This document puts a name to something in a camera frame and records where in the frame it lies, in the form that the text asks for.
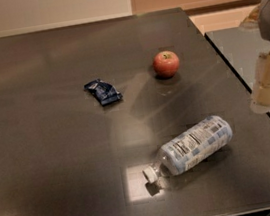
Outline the blue label plastic bottle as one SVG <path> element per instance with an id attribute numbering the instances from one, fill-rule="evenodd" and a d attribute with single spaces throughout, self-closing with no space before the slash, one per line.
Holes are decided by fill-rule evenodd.
<path id="1" fill-rule="evenodd" d="M 232 136 L 228 122 L 216 115 L 208 116 L 162 145 L 156 162 L 144 168 L 143 175 L 151 184 L 160 177 L 183 174 L 229 143 Z"/>

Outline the grey side table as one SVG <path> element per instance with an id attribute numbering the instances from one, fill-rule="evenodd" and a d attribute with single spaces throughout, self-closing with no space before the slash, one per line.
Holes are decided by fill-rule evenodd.
<path id="1" fill-rule="evenodd" d="M 205 38 L 215 49 L 244 87 L 252 92 L 263 71 L 260 55 L 270 52 L 270 42 L 261 38 L 258 29 L 240 27 L 207 31 Z"/>

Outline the red apple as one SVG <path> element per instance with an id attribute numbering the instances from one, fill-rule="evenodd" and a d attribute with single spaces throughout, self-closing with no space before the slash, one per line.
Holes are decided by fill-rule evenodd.
<path id="1" fill-rule="evenodd" d="M 170 78 L 175 76 L 180 65 L 178 55 L 169 50 L 157 53 L 152 63 L 153 70 L 157 76 L 161 78 Z"/>

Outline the dark blue snack packet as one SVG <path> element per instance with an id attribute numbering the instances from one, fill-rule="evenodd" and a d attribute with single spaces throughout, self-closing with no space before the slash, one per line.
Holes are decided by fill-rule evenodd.
<path id="1" fill-rule="evenodd" d="M 122 93 L 118 92 L 110 83 L 108 84 L 101 79 L 90 81 L 84 85 L 84 89 L 90 92 L 103 107 L 122 100 Z"/>

